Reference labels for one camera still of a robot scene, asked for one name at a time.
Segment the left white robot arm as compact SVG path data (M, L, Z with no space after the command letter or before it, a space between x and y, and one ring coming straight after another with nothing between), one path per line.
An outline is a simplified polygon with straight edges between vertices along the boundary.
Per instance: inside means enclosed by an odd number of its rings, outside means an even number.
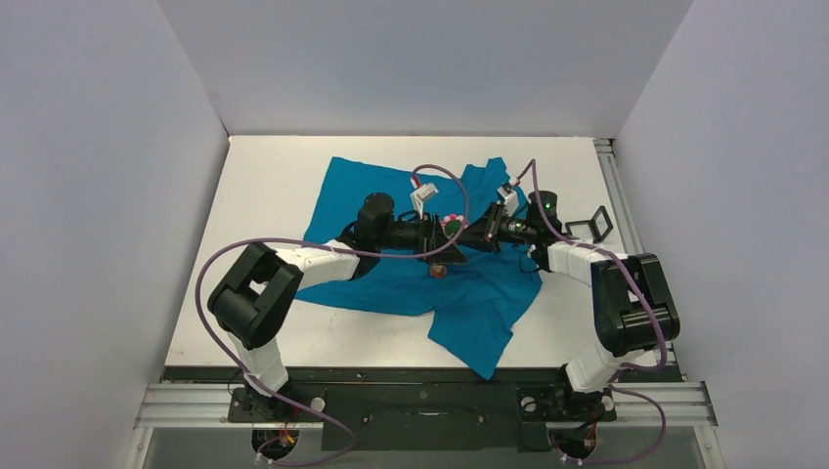
M275 250L267 241L246 246L213 289L208 311L227 331L255 391L254 408L279 420L291 407L289 379L277 334L298 291L367 275L385 250L409 251L431 266L464 265L467 257L449 243L438 216L410 221L394 215L390 195L368 195L354 222L319 248Z

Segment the aluminium front rail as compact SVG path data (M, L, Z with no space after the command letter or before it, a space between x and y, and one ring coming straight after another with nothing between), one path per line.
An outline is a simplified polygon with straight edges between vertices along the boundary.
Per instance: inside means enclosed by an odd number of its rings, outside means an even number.
M703 382L620 383L611 391L621 427L655 427L660 417L646 396L658 402L669 426L717 427L718 421ZM229 418L235 405L221 384L152 384L140 406L138 428L245 428L271 429L276 422L237 422Z

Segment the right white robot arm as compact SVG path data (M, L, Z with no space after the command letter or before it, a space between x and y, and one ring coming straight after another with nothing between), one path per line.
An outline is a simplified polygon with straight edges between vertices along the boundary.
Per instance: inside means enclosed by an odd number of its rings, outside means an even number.
M505 201L493 202L464 228L458 243L482 252L498 252L503 244L528 247L541 272L575 280L589 288L593 337L566 363L567 381L551 391L553 408L575 417L624 368L652 350L661 351L676 338L680 322L659 259L648 253L614 253L581 241L557 217L555 192L530 194L524 206L507 212Z

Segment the blue t-shirt garment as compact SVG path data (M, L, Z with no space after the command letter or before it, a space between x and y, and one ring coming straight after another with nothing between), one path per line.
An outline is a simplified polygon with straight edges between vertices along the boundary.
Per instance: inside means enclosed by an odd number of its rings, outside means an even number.
M407 171L333 157L305 239L328 241L355 220L365 198L392 197L396 213L411 210ZM362 278L300 291L298 299L324 306L420 316L431 313L428 337L483 378L491 377L511 340L512 327L539 294L541 276L529 269L522 249L500 253L465 250L469 261L444 278L432 277L416 260L383 259Z

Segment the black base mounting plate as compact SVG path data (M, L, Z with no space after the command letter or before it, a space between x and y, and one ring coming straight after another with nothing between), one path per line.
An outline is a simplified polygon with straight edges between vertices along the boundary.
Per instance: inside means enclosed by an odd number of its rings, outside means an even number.
M654 378L626 371L620 383L678 383L678 376L674 369ZM221 384L235 405L231 420L279 421L248 429L252 449L269 461L286 459L312 436L325 452L516 448L584 457L602 430L644 428L662 442L670 427L646 396L657 426L612 426L617 384L577 393L557 368L501 369L488 380L452 368L296 368L277 397L258 394L230 368L174 369L162 384Z

